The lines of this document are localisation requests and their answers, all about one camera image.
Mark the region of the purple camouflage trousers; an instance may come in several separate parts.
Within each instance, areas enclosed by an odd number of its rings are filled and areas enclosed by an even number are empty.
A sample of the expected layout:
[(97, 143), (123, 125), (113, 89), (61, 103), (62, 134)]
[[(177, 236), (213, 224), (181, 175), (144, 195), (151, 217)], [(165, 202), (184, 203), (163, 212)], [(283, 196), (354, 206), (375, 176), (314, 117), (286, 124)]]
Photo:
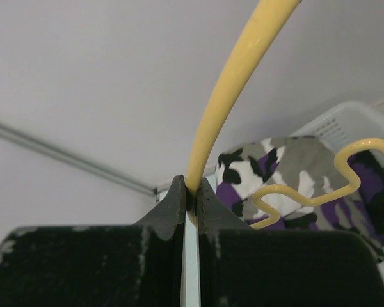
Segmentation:
[[(253, 203), (253, 194), (274, 184), (289, 186), (306, 198), (340, 189), (346, 179), (335, 169), (334, 154), (314, 136), (267, 138), (219, 155), (216, 195), (247, 224), (267, 215)], [(348, 159), (359, 176), (357, 191), (317, 207), (306, 207), (282, 194), (264, 201), (277, 209), (274, 230), (350, 231), (365, 241), (378, 262), (384, 261), (384, 167), (370, 151)]]

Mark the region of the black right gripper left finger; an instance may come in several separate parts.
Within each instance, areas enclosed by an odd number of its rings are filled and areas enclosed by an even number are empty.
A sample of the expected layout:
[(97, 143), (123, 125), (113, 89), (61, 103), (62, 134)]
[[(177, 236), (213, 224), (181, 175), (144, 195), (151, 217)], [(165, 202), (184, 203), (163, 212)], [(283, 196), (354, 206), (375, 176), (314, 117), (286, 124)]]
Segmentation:
[(186, 187), (132, 225), (30, 226), (0, 244), (0, 306), (180, 306)]

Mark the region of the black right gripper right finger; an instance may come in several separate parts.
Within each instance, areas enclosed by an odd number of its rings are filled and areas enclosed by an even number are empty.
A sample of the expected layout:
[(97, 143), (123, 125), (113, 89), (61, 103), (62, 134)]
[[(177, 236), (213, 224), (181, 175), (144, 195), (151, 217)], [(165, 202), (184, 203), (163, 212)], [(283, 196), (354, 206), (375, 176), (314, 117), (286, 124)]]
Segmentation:
[(206, 179), (196, 206), (202, 306), (384, 306), (383, 278), (359, 236), (254, 230)]

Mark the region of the yellow clothes hanger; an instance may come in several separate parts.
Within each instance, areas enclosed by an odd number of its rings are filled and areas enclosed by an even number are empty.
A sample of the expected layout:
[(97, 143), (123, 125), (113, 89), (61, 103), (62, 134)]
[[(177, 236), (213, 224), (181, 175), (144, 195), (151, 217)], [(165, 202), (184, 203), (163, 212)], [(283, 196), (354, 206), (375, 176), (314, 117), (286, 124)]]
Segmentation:
[[(186, 172), (186, 187), (192, 196), (197, 194), (207, 160), (237, 98), (298, 5), (299, 1), (260, 1), (252, 12), (216, 81), (196, 132)], [(361, 139), (336, 153), (334, 166), (348, 180), (348, 184), (326, 195), (306, 198), (294, 189), (279, 184), (256, 191), (253, 202), (268, 218), (251, 227), (260, 230), (280, 219), (279, 211), (263, 201), (266, 195), (282, 194), (305, 207), (317, 207), (355, 192), (361, 180), (349, 166), (348, 159), (363, 150), (377, 150), (384, 156), (384, 139)]]

